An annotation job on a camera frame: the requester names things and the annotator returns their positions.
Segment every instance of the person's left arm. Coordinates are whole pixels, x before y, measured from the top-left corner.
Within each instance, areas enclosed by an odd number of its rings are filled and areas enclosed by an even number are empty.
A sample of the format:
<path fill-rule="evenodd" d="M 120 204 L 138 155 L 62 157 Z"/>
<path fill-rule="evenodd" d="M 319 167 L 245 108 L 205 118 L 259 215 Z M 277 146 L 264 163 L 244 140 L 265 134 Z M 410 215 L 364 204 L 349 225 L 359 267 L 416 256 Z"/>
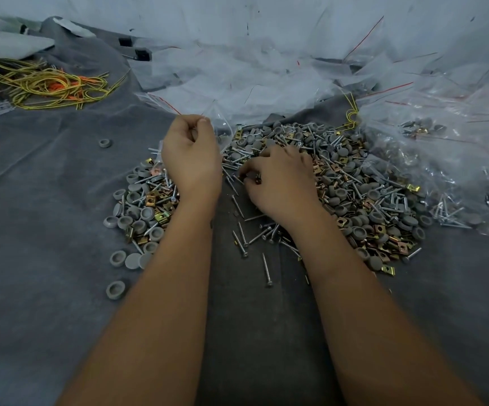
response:
<path fill-rule="evenodd" d="M 57 406 L 194 403 L 207 319 L 211 221 L 222 187 L 210 122 L 178 116 L 162 157 L 180 204 L 147 269 Z"/>

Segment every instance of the hand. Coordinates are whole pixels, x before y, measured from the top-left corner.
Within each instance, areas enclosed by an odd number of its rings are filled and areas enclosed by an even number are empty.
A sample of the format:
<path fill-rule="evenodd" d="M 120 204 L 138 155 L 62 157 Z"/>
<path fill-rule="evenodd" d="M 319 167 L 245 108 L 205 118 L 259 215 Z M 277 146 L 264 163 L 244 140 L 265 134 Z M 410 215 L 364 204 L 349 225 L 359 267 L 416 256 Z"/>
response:
<path fill-rule="evenodd" d="M 288 231 L 299 217 L 308 215 L 310 209 L 321 207 L 317 199 L 312 158 L 299 153 L 293 145 L 278 145 L 264 150 L 260 156 L 248 160 L 239 170 L 261 174 L 261 184 L 245 178 L 244 185 L 252 202 L 261 212 L 273 218 Z"/>
<path fill-rule="evenodd" d="M 178 115 L 164 138 L 161 157 L 181 200 L 208 197 L 216 202 L 222 190 L 222 156 L 208 118 Z"/>

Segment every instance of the forearm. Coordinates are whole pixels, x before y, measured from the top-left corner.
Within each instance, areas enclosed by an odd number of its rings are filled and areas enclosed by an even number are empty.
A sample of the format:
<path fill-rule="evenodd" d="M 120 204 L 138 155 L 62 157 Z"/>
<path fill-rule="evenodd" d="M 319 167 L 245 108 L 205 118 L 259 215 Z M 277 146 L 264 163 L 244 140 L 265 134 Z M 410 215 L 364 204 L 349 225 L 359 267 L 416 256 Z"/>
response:
<path fill-rule="evenodd" d="M 160 246 L 59 405 L 193 404 L 214 201 L 182 201 Z"/>
<path fill-rule="evenodd" d="M 481 404 L 421 336 L 321 207 L 289 230 L 349 404 Z"/>

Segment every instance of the dark gray surface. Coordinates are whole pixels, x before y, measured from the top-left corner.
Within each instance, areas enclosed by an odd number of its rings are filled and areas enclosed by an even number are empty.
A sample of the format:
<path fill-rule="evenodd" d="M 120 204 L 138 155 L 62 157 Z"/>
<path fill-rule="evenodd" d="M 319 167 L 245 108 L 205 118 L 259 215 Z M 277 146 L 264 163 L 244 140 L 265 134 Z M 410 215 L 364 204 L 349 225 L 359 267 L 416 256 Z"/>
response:
<path fill-rule="evenodd" d="M 51 22 L 43 33 L 56 39 L 48 58 L 68 71 L 109 71 L 113 82 L 127 70 L 100 39 L 76 38 Z M 98 33 L 118 44 L 115 34 Z M 138 89 L 131 76 L 81 111 L 0 117 L 0 406 L 53 404 L 118 307 L 105 298 L 106 285 L 137 278 L 109 265 L 124 243 L 102 221 L 112 211 L 111 194 L 172 120 L 140 104 Z M 330 100 L 298 119 L 338 125 L 340 105 Z M 99 148 L 101 138 L 113 146 Z M 230 193 L 224 186 L 214 221 L 197 404 L 333 404 L 335 374 L 302 267 L 292 252 L 261 241 L 240 258 L 231 241 L 237 219 Z M 244 196 L 239 201 L 246 215 L 255 213 Z M 258 224 L 244 225 L 249 237 Z M 272 289 L 264 287 L 261 252 Z M 381 280 L 489 402 L 489 238 L 431 228 L 413 264 Z"/>

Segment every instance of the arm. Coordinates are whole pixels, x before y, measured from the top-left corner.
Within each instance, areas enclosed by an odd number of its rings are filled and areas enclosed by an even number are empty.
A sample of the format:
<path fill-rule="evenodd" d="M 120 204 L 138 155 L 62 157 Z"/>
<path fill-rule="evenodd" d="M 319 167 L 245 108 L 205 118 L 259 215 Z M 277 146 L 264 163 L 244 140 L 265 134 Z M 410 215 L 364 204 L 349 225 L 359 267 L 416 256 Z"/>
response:
<path fill-rule="evenodd" d="M 163 145 L 180 204 L 148 268 L 57 405 L 192 405 L 203 355 L 212 244 L 221 191 L 209 122 L 177 117 Z M 198 138 L 189 128 L 197 122 Z"/>
<path fill-rule="evenodd" d="M 312 161 L 272 149 L 241 174 L 252 201 L 291 235 L 306 264 L 331 359 L 350 405 L 481 405 L 385 292 L 317 200 Z"/>

